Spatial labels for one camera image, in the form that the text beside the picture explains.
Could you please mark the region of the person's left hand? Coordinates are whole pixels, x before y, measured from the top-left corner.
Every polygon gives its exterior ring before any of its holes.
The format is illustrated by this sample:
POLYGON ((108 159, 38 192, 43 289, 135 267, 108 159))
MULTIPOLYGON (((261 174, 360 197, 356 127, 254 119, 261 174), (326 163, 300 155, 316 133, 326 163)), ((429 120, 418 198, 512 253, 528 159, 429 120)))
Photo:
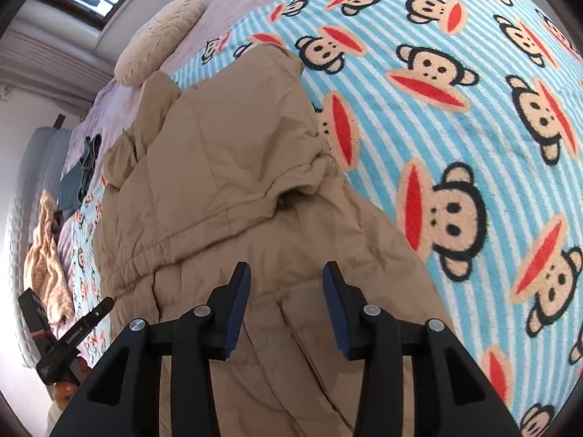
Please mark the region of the person's left hand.
MULTIPOLYGON (((81 374, 81 377, 78 378, 78 382, 82 384, 91 373, 92 368, 84 358, 77 357, 76 360, 78 371, 81 374)), ((73 398, 77 389, 78 385, 67 381, 61 381, 54 385, 53 401, 60 410, 64 410, 64 408, 67 407, 68 402, 73 398)))

